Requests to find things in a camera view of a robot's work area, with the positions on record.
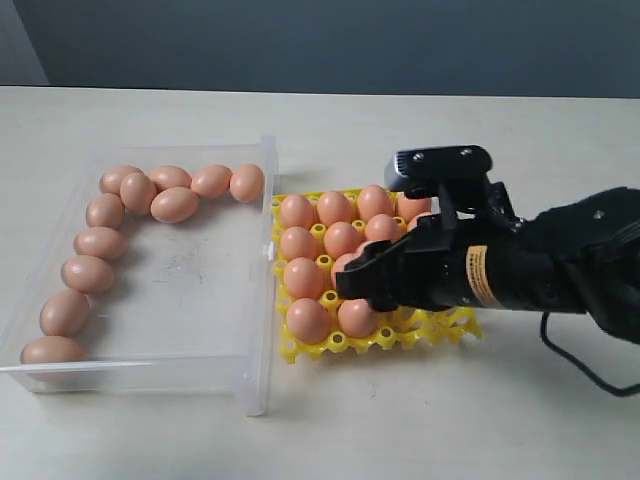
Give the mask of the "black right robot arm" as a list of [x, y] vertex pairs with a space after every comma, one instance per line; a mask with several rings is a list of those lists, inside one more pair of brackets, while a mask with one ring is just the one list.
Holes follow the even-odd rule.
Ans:
[[617, 187], [518, 218], [501, 183], [438, 189], [440, 210], [377, 241], [336, 276], [338, 294], [377, 311], [470, 306], [589, 314], [639, 339], [639, 193]]

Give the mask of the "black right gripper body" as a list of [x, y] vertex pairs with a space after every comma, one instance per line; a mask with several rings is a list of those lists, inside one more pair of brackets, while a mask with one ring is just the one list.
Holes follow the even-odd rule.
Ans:
[[394, 302], [431, 311], [471, 305], [503, 309], [508, 244], [520, 219], [503, 183], [439, 182], [420, 194], [440, 212], [394, 246]]

